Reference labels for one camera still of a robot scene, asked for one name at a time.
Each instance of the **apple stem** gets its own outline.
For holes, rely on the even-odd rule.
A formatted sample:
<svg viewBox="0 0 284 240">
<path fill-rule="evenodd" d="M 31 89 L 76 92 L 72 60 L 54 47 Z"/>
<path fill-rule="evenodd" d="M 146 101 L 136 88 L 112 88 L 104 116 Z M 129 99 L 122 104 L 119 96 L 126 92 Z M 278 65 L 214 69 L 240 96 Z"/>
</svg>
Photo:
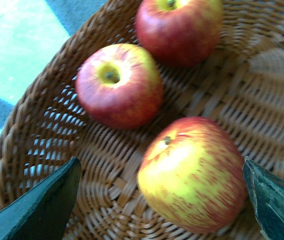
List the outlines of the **apple stem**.
<svg viewBox="0 0 284 240">
<path fill-rule="evenodd" d="M 106 74 L 105 74 L 105 77 L 106 79 L 114 82 L 115 84 L 118 83 L 120 81 L 120 77 L 118 74 L 114 74 L 113 71 L 108 71 Z"/>
<path fill-rule="evenodd" d="M 176 3 L 176 0 L 168 0 L 167 5 L 169 8 L 174 8 L 174 4 Z"/>
<path fill-rule="evenodd" d="M 165 136 L 163 141 L 165 145 L 169 145 L 172 142 L 172 138 L 170 136 Z"/>
</svg>

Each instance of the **carpet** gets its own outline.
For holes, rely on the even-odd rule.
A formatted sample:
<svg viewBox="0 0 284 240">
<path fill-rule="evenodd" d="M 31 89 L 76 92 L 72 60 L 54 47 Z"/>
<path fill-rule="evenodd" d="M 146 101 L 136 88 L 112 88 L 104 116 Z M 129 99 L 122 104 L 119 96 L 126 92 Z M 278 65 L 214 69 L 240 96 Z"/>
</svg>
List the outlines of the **carpet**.
<svg viewBox="0 0 284 240">
<path fill-rule="evenodd" d="M 63 43 L 106 0 L 0 0 L 0 133 Z"/>
</svg>

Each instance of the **basket weave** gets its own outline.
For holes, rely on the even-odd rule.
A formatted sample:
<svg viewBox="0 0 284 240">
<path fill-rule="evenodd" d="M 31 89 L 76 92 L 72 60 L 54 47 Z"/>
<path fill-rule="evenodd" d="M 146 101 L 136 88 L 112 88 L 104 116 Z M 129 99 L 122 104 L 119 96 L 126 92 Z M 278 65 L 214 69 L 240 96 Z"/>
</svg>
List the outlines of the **basket weave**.
<svg viewBox="0 0 284 240">
<path fill-rule="evenodd" d="M 62 46 L 14 107 L 0 135 L 0 210 L 72 156 L 82 176 L 64 239 L 263 239 L 250 202 L 234 223 L 196 235 L 147 206 L 136 174 L 146 147 L 173 120 L 218 122 L 243 156 L 284 179 L 284 0 L 225 0 L 221 41 L 188 69 L 158 65 L 165 100 L 135 130 L 98 124 L 79 106 L 78 68 L 98 49 L 137 44 L 140 0 L 109 0 Z"/>
</svg>

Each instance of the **apple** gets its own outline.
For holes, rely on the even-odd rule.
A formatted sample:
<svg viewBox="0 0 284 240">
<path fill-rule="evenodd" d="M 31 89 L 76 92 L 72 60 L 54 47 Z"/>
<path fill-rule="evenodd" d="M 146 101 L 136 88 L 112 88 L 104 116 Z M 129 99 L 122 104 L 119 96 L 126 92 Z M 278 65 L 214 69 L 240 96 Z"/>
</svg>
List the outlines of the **apple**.
<svg viewBox="0 0 284 240">
<path fill-rule="evenodd" d="M 134 129 L 158 113 L 164 86 L 151 54 L 141 46 L 105 46 L 82 64 L 75 80 L 80 105 L 91 117 L 114 129 Z"/>
<path fill-rule="evenodd" d="M 231 224 L 247 189 L 241 156 L 215 121 L 188 116 L 173 121 L 148 146 L 137 185 L 148 205 L 195 234 Z"/>
<path fill-rule="evenodd" d="M 222 0 L 143 0 L 135 16 L 135 32 L 155 60 L 187 68 L 213 52 L 222 23 Z"/>
</svg>

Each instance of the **woven basket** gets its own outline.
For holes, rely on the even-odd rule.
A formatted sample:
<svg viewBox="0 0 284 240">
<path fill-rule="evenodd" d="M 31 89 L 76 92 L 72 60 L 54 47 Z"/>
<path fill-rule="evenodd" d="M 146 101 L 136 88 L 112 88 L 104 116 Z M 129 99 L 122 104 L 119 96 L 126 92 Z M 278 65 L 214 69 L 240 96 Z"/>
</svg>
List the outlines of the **woven basket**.
<svg viewBox="0 0 284 240">
<path fill-rule="evenodd" d="M 205 116 L 243 156 L 284 179 L 284 0 L 225 0 L 221 41 L 188 69 L 158 65 L 165 100 L 135 130 L 98 124 L 79 106 L 75 77 L 98 49 L 137 44 L 140 0 L 109 0 L 62 46 L 14 107 L 0 135 L 0 210 L 72 156 L 82 176 L 64 239 L 263 239 L 249 200 L 233 224 L 196 235 L 167 222 L 140 194 L 136 174 L 152 139 L 173 120 Z"/>
</svg>

